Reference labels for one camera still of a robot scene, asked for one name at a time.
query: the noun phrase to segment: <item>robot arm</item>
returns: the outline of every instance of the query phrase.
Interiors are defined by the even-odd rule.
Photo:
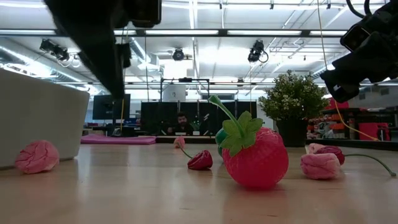
[[[366,0],[366,15],[350,10],[362,20],[353,25],[340,39],[348,55],[332,62],[335,70],[325,71],[320,77],[337,102],[347,101],[359,93],[359,83],[368,78],[371,83],[398,76],[398,1],[392,0],[374,14]]]
[[[130,21],[136,27],[145,28],[159,24],[161,0],[83,2],[45,0],[58,30],[79,46],[81,61],[115,99],[121,99],[123,69],[131,65],[131,50],[128,43],[116,43],[113,30],[126,27]]]

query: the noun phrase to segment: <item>potted plant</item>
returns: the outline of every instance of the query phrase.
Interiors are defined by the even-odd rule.
[[[302,147],[307,138],[308,120],[328,105],[326,90],[314,84],[311,74],[299,76],[288,70],[275,78],[275,87],[260,97],[261,109],[276,121],[287,147]]]
[[[201,125],[201,122],[199,122],[199,121],[194,121],[194,122],[191,122],[190,125],[191,125],[191,127],[193,128],[193,133],[192,133],[192,134],[193,134],[194,136],[200,135],[200,125]]]

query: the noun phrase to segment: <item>plant pot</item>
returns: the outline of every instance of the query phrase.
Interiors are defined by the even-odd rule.
[[[285,147],[304,147],[307,138],[307,120],[288,119],[276,121]]]

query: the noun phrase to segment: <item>strawberry leaves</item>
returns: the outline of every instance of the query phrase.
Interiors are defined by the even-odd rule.
[[[217,96],[211,96],[209,102],[219,106],[231,118],[223,121],[223,129],[227,133],[227,137],[220,144],[222,148],[229,149],[231,157],[236,156],[242,149],[249,148],[256,143],[256,133],[262,126],[262,119],[252,119],[251,113],[245,111],[236,120]]]

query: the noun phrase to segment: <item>window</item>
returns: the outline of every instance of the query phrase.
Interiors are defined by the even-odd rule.
[[[220,100],[235,100],[235,94],[217,94],[218,98]],[[207,100],[208,99],[208,95],[207,94],[202,94],[201,98],[203,100]]]
[[[384,95],[388,95],[388,94],[390,94],[390,88],[380,89],[380,95],[384,96]]]
[[[358,97],[359,97],[359,100],[365,100],[365,93],[360,93],[358,95]]]

